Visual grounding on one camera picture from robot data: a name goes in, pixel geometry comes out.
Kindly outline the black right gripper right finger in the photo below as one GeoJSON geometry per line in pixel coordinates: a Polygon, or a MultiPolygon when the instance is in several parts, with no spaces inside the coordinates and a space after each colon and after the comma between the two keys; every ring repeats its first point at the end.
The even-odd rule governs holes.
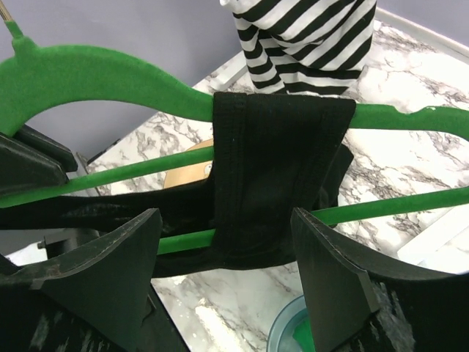
{"type": "Polygon", "coordinates": [[[307,211],[291,232],[316,351],[466,351],[468,275],[402,262],[307,211]]]}

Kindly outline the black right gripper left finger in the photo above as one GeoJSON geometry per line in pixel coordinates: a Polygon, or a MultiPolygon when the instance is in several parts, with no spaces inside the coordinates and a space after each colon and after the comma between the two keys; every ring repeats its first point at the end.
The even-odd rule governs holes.
{"type": "Polygon", "coordinates": [[[3,351],[186,351],[151,278],[162,220],[149,209],[67,253],[1,259],[3,351]]]}

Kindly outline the green tank top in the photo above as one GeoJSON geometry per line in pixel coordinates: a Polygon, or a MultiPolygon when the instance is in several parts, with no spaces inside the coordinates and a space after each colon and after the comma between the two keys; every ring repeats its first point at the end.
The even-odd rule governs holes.
{"type": "Polygon", "coordinates": [[[293,331],[293,338],[300,346],[302,352],[316,351],[311,333],[311,325],[308,318],[302,319],[302,321],[295,327],[293,331]]]}

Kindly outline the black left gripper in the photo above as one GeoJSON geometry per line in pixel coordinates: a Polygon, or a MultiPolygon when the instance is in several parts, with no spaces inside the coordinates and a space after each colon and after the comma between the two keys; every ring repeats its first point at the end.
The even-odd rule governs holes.
{"type": "MultiPolygon", "coordinates": [[[[1,195],[62,186],[78,164],[70,149],[25,125],[14,136],[1,134],[1,195]]],[[[58,257],[94,239],[101,232],[85,228],[46,230],[37,244],[48,257],[58,257]]]]}

